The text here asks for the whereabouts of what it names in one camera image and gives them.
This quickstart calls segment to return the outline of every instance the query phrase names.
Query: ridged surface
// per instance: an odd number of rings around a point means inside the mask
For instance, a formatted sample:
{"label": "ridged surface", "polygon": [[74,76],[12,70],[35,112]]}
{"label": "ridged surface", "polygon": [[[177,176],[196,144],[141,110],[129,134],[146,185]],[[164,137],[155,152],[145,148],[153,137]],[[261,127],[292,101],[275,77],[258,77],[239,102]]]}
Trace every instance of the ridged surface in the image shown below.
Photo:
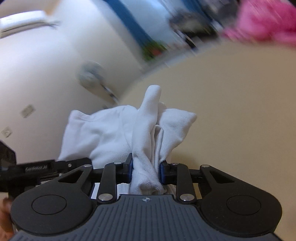
{"label": "ridged surface", "polygon": [[81,227],[66,234],[37,237],[24,231],[11,241],[279,241],[272,234],[231,237],[206,224],[196,208],[175,202],[171,195],[122,195],[100,205]]}

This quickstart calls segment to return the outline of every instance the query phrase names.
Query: green plant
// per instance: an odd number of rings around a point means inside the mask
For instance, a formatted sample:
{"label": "green plant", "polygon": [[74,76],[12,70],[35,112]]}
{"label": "green plant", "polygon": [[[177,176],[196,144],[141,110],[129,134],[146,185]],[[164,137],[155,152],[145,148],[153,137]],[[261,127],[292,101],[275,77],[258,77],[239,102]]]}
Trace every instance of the green plant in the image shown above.
{"label": "green plant", "polygon": [[161,42],[150,41],[143,46],[142,50],[144,60],[150,61],[166,51],[166,48]]}

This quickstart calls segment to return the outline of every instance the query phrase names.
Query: black mechanical device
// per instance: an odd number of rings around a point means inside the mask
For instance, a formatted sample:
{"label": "black mechanical device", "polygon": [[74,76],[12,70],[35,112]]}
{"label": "black mechanical device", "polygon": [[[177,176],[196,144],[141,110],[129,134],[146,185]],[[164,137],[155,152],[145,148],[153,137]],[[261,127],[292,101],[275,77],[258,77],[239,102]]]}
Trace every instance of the black mechanical device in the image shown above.
{"label": "black mechanical device", "polygon": [[[0,191],[14,198],[11,219],[18,232],[11,241],[280,241],[273,233],[279,201],[209,165],[193,170],[164,161],[159,179],[176,185],[175,197],[117,198],[116,185],[131,182],[132,154],[125,163],[93,169],[88,158],[15,165],[12,152],[2,155],[12,165],[0,171]],[[95,183],[100,186],[91,199]]]}

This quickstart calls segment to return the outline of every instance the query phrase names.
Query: crosshair logo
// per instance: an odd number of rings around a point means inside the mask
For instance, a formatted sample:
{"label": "crosshair logo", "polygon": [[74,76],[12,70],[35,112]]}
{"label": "crosshair logo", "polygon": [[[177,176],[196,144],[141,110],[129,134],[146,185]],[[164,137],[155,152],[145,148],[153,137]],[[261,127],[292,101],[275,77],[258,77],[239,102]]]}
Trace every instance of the crosshair logo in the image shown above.
{"label": "crosshair logo", "polygon": [[141,199],[142,201],[144,201],[144,202],[148,202],[148,201],[150,201],[151,199],[150,198],[148,198],[148,197],[144,197],[143,199]]}

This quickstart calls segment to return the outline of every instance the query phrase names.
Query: folded fabric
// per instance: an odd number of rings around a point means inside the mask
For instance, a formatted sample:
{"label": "folded fabric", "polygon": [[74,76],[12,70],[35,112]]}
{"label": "folded fabric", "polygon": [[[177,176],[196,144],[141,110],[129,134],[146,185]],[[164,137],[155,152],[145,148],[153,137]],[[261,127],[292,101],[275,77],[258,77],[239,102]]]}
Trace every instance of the folded fabric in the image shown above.
{"label": "folded fabric", "polygon": [[133,154],[132,182],[120,194],[163,194],[159,164],[186,137],[196,115],[159,103],[161,89],[148,87],[141,107],[118,106],[86,115],[71,112],[59,160],[88,157],[94,168],[124,162]]}
{"label": "folded fabric", "polygon": [[225,29],[223,35],[242,42],[296,46],[296,8],[288,1],[242,0],[235,27]]}

